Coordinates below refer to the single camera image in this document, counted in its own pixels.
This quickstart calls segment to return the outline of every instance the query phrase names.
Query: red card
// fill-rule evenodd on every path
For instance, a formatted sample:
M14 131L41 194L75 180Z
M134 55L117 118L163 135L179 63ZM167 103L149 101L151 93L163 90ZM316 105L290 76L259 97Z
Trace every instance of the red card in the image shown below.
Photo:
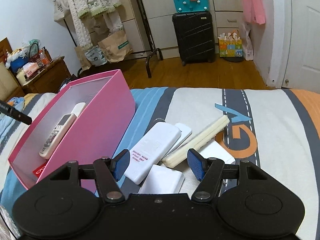
M39 178L46 165L47 163L45 162L44 164L36 168L32 173L36 175L37 178Z

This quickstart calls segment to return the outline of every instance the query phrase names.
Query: bed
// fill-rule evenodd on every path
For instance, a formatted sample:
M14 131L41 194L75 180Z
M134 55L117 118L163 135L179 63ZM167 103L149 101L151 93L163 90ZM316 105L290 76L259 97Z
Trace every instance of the bed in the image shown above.
M161 119L171 124L184 123L192 129L193 134L197 134L226 114L231 122L216 136L216 141L236 158L237 163L241 159L249 159L299 196L306 212L297 235L301 239L319 239L320 169L315 167L320 167L320 95L288 89L167 87L133 89L131 92L136 102L136 113L114 156L123 149L132 148ZM36 116L49 100L43 99L37 111L30 111L29 115ZM6 153L12 150L24 132L22 127L23 124L19 124L11 135L13 143L7 147L10 149ZM190 196L199 182L186 161L175 169L182 171L185 176L180 192ZM126 177L122 177L118 185L126 196L140 189ZM232 185L234 181L228 183L223 191ZM11 214L14 201L24 191L15 174L9 171L0 195L0 205L5 206Z
M0 41L0 100L8 102L14 98L11 100L14 107L35 119L55 94L25 95L13 74L5 68L4 57L7 51L12 52L12 49L8 40L4 39ZM10 169L8 157L27 128L26 124L0 115L0 206L4 206L9 214L14 201L25 192L25 188ZM2 225L0 218L0 239L3 239Z

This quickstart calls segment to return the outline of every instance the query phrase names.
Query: black suitcase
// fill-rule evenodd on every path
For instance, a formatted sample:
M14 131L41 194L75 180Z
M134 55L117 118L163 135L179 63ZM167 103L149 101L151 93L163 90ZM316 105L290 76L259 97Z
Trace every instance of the black suitcase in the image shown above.
M215 44L209 11L176 13L172 16L182 64L213 62Z

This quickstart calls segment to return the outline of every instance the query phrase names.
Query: pink bag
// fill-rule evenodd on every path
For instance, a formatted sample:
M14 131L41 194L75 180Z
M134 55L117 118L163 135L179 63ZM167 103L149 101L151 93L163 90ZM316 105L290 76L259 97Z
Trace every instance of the pink bag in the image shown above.
M266 23L266 15L261 0L251 0L254 22L257 24Z
M251 22L252 19L252 5L251 0L241 0L243 7L244 19L246 22Z

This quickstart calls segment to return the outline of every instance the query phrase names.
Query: screw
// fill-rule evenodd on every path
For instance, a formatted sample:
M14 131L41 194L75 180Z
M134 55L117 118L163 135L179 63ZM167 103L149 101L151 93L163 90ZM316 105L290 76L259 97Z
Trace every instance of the screw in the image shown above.
M161 198L156 198L156 199L155 199L155 203L157 203L157 204L162 203L162 199L161 199Z
M107 193L107 198L114 200L114 199L120 199L122 197L122 193L119 191L110 191Z
M206 191L198 191L197 193L195 193L195 197L197 199L205 200L205 199L210 198L210 193L208 193Z

